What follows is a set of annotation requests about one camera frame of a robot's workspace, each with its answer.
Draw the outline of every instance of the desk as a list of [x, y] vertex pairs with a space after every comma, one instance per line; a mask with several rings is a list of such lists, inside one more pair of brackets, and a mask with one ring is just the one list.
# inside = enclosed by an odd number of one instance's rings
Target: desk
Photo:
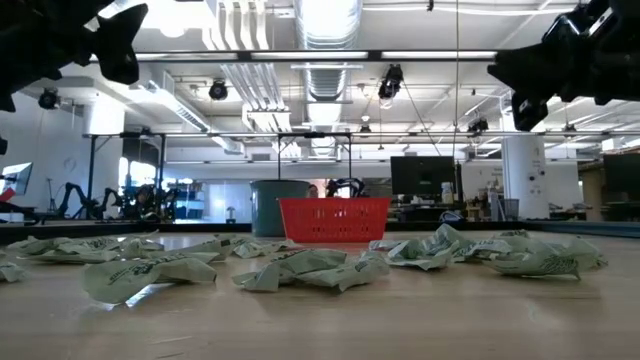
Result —
[[[154, 237], [167, 249], [210, 239], [210, 233]], [[453, 264], [429, 273], [393, 268], [342, 295], [311, 286], [260, 294], [241, 290], [231, 277], [261, 268], [268, 257], [230, 256], [213, 264], [215, 285], [152, 285], [115, 307], [82, 290], [82, 266], [16, 260], [29, 278], [1, 284], [0, 349], [4, 359], [637, 359], [640, 243], [587, 239], [610, 267], [582, 281], [509, 278], [482, 265]], [[341, 249], [358, 256], [366, 244]]]
[[445, 205], [402, 205], [399, 207], [398, 219], [401, 222], [440, 221], [440, 215], [445, 211], [459, 210], [456, 204]]

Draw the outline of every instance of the pipe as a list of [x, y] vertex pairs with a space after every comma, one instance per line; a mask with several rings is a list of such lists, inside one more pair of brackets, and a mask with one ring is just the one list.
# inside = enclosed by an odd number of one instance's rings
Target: pipe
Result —
[[[343, 50], [355, 46], [362, 0], [295, 0], [297, 36], [306, 50]], [[344, 96], [346, 70], [306, 70], [307, 99], [313, 102], [335, 102]], [[342, 105], [309, 104], [307, 114], [316, 131], [332, 131], [340, 120]], [[328, 155], [324, 139], [311, 141], [319, 155]]]
[[[240, 50], [240, 46], [238, 46], [238, 42], [236, 41], [235, 34], [235, 26], [234, 26], [234, 18], [235, 18], [235, 7], [233, 6], [233, 1], [224, 0], [224, 8], [225, 8], [225, 24], [224, 24], [224, 40], [227, 42], [227, 45], [231, 50]], [[256, 103], [258, 107], [262, 107], [264, 109], [267, 108], [267, 103], [264, 101], [262, 94], [260, 94], [260, 89], [255, 82], [249, 67], [246, 64], [240, 65], [231, 65], [232, 72], [235, 72], [235, 76], [237, 81], [240, 81], [242, 86], [246, 86], [246, 91], [251, 95], [252, 106]]]
[[[202, 42], [208, 50], [226, 49], [226, 45], [222, 40], [222, 34], [220, 33], [220, 6], [218, 6], [218, 0], [206, 0], [209, 9], [211, 10], [211, 27], [208, 29], [202, 29]], [[246, 84], [238, 80], [236, 74], [238, 70], [233, 65], [222, 64], [220, 66], [225, 77], [231, 81], [236, 91], [240, 95], [242, 101], [249, 105], [252, 110], [258, 110], [258, 103], [251, 99]]]
[[[269, 42], [267, 41], [267, 14], [263, 0], [256, 0], [256, 40], [258, 41], [258, 47], [260, 50], [269, 50]], [[282, 99], [282, 93], [278, 86], [278, 80], [276, 76], [275, 68], [273, 64], [259, 64], [256, 65], [256, 70], [260, 76], [264, 88], [267, 92], [267, 96], [271, 94], [273, 97], [274, 107], [278, 110], [285, 110], [284, 100]]]

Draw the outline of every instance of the window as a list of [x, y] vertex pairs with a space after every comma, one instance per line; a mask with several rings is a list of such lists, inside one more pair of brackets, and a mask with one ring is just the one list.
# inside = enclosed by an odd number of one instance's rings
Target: window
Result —
[[156, 167], [137, 161], [131, 162], [131, 185], [141, 186], [154, 184], [156, 181]]

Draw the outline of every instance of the red basket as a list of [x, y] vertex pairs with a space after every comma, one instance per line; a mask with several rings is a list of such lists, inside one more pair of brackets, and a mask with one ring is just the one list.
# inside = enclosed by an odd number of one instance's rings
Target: red basket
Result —
[[280, 199], [287, 238], [299, 243], [380, 240], [389, 198]]

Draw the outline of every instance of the crumpled plastic bag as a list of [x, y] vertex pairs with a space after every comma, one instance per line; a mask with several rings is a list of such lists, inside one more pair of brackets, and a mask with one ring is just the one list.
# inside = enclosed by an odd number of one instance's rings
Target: crumpled plastic bag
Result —
[[33, 236], [27, 237], [27, 240], [15, 242], [7, 246], [7, 250], [15, 252], [19, 255], [41, 255], [49, 250], [53, 250], [57, 247], [54, 239], [39, 240]]
[[224, 261], [229, 254], [231, 254], [239, 241], [241, 241], [241, 239], [236, 235], [214, 236], [213, 240], [186, 248], [147, 252], [145, 257], [158, 258], [176, 254], [197, 254], [196, 257], [200, 257], [201, 259], [205, 257], [209, 258], [210, 260], [207, 261], [207, 263], [213, 261]]
[[120, 250], [120, 243], [113, 236], [52, 240], [38, 240], [30, 237], [12, 245], [8, 248], [16, 249], [18, 253], [25, 255], [25, 259], [55, 263], [101, 263], [117, 258]]
[[0, 251], [0, 282], [16, 282], [24, 278], [25, 271], [18, 265], [7, 261], [7, 254]]
[[176, 254], [92, 265], [83, 274], [82, 288], [94, 300], [119, 304], [153, 283], [215, 282], [216, 276], [216, 271], [206, 263]]
[[305, 249], [288, 252], [273, 260], [259, 272], [233, 277], [236, 285], [248, 291], [276, 292], [280, 285], [291, 284], [296, 276], [343, 265], [347, 253], [330, 249]]
[[573, 239], [569, 245], [528, 240], [528, 252], [496, 255], [483, 264], [504, 275], [573, 275], [578, 280], [581, 280], [581, 272], [599, 270], [608, 265], [595, 246], [580, 238]]
[[389, 274], [389, 265], [382, 255], [368, 251], [363, 253], [357, 261], [351, 261], [333, 269], [297, 275], [296, 280], [311, 285], [336, 288], [344, 292], [352, 286], [371, 283], [387, 274]]
[[369, 250], [389, 251], [406, 240], [374, 240], [369, 243]]
[[120, 257], [123, 259], [146, 258], [149, 252], [163, 251], [164, 245], [149, 240], [149, 235], [127, 237], [122, 240], [120, 243]]
[[453, 261], [453, 254], [458, 250], [459, 243], [456, 240], [448, 247], [443, 247], [442, 244], [425, 240], [405, 241], [389, 252], [387, 263], [391, 266], [417, 267], [425, 271], [443, 269]]
[[252, 239], [241, 239], [233, 249], [233, 253], [242, 259], [250, 259], [259, 256], [271, 255], [275, 252], [295, 248], [298, 245], [293, 240], [286, 241], [256, 241]]

